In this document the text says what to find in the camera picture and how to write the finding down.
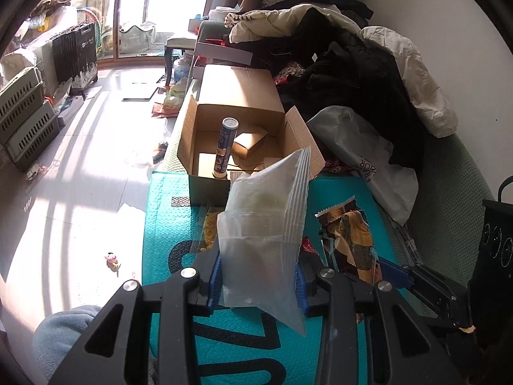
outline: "blue fabric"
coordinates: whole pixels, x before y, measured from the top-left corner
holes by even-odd
[[[101,310],[97,305],[58,312],[45,318],[34,332],[32,351],[46,379],[50,379],[80,335]]]
[[[378,254],[396,262],[386,229],[366,183],[357,177],[318,177],[309,184],[307,217],[304,234],[308,235],[314,247],[324,255],[319,241],[320,225],[314,214],[324,208],[343,202],[355,195],[357,204],[367,216]],[[173,197],[188,197],[188,176],[183,173],[154,172],[151,178],[146,209],[146,223],[143,243],[143,284],[160,282],[170,275],[168,258],[178,244],[194,240],[195,221],[198,210],[191,207],[172,206]],[[184,254],[182,266],[194,259]],[[158,346],[159,316],[154,315],[151,327],[150,347],[154,354]],[[203,376],[203,385],[258,384],[271,378],[266,371],[269,360],[274,360],[285,370],[284,384],[311,385],[315,381],[319,347],[321,342],[322,318],[306,319],[307,336],[301,337],[279,322],[275,323],[279,346],[276,348],[247,347],[252,338],[271,336],[267,327],[269,320],[256,308],[216,310],[210,318],[195,317],[194,322],[202,327],[209,326],[210,338],[196,335],[196,349],[200,371],[212,369],[218,374]],[[233,333],[240,333],[247,339],[247,345],[233,340]],[[367,381],[365,330],[358,326],[358,348],[360,356],[360,383]],[[256,361],[255,368],[246,366],[245,373],[227,374],[234,366],[247,361]]]

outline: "teal mat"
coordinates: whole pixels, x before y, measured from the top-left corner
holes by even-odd
[[[143,284],[166,280],[194,260],[188,252],[196,233],[198,209],[184,206],[188,176],[154,172],[146,209],[143,243]],[[374,200],[363,179],[318,177],[310,182],[304,234],[322,252],[319,223],[314,214],[356,196],[367,216],[378,254],[392,262],[395,256]],[[150,347],[157,355],[158,320],[154,315]],[[219,309],[210,318],[195,317],[194,332],[203,385],[312,385],[315,380],[322,318],[306,319],[301,337],[257,308]],[[360,383],[366,383],[365,331],[358,326]]]

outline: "small pink figurine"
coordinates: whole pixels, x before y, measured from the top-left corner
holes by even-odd
[[[117,257],[114,253],[112,253],[112,252],[107,253],[107,255],[105,256],[105,259],[107,259],[107,266],[111,270],[115,271],[119,268],[120,264],[117,262]]]

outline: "blue cylindrical tube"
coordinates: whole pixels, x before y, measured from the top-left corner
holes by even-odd
[[[217,142],[217,152],[215,155],[214,164],[214,177],[224,178],[226,176],[226,169],[228,168],[228,161],[230,160],[231,147],[233,140],[237,134],[239,122],[234,118],[227,117],[223,119],[221,126],[221,133],[219,134],[219,141]]]

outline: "white plastic bag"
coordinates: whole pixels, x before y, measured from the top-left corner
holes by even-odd
[[[233,183],[217,217],[224,305],[258,307],[305,336],[296,300],[310,148]]]
[[[349,107],[326,107],[307,126],[337,158],[365,178],[373,197],[393,220],[401,226],[406,223],[419,184],[413,169],[388,163],[391,142]]]

